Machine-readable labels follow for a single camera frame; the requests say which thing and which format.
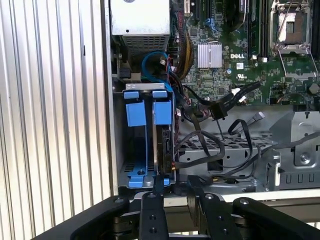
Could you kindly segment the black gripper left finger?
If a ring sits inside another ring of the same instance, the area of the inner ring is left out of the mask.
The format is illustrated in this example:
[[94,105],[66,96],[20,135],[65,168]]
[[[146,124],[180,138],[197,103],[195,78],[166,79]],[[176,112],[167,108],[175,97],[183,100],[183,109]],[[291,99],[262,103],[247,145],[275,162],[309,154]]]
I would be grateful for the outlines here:
[[166,240],[164,179],[157,175],[151,192],[130,201],[111,196],[36,236],[37,240]]

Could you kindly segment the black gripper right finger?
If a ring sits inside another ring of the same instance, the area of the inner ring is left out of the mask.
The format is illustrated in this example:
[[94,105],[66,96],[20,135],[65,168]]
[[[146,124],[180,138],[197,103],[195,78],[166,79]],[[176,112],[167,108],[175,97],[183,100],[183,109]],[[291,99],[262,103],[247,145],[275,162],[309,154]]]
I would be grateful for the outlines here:
[[187,205],[198,232],[212,240],[318,240],[319,229],[249,197],[231,205],[203,190],[201,179],[187,178]]

